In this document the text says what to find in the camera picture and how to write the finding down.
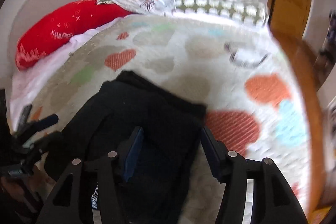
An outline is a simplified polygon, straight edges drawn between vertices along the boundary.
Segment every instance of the blue heart pattern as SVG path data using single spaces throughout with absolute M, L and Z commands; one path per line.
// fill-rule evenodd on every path
M 307 131 L 303 116 L 298 113 L 290 100 L 279 104 L 281 120 L 276 125 L 276 138 L 286 146 L 299 146 L 307 141 Z

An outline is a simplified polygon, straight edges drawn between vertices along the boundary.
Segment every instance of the patterned blanket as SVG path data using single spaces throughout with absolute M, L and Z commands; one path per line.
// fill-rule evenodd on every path
M 49 131 L 62 130 L 122 69 L 208 105 L 206 124 L 215 138 L 246 158 L 272 158 L 307 211 L 311 153 L 303 100 L 268 32 L 158 16 L 125 18 L 71 54 L 34 100 L 33 119 L 57 113 L 59 123 Z M 214 223 L 224 187 L 200 147 L 180 223 Z M 251 219 L 252 200 L 249 181 L 244 223 Z

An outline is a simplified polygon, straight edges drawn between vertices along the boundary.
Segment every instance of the metal rivet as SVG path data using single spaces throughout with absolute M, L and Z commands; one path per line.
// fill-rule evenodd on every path
M 74 159 L 73 161 L 72 161 L 72 164 L 73 165 L 78 165 L 78 164 L 80 164 L 81 163 L 81 160 L 80 159 Z
M 116 157 L 117 155 L 118 155 L 118 153 L 115 152 L 115 151 L 108 152 L 108 154 L 107 154 L 107 156 L 108 156 L 109 158 L 114 158 L 114 157 Z
M 271 160 L 270 158 L 264 158 L 264 162 L 266 164 L 272 164 L 273 163 L 273 160 Z
M 233 151 L 233 150 L 229 151 L 227 154 L 232 158 L 237 157 L 237 155 L 238 155 L 238 153 L 236 151 Z

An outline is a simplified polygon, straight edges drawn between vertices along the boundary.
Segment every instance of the red pillow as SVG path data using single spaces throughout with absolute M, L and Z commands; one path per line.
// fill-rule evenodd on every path
M 31 27 L 17 44 L 15 63 L 18 69 L 32 67 L 76 34 L 95 29 L 117 17 L 132 14 L 116 4 L 96 2 L 97 0 L 78 0 L 68 3 Z

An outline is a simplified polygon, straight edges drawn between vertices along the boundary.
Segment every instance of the floor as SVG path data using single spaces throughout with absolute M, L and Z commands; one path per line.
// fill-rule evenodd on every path
M 319 203 L 326 178 L 323 165 L 322 112 L 316 94 L 314 72 L 303 41 L 277 32 L 273 32 L 273 35 L 293 67 L 306 105 L 312 139 L 312 185 L 309 209 L 311 215 Z

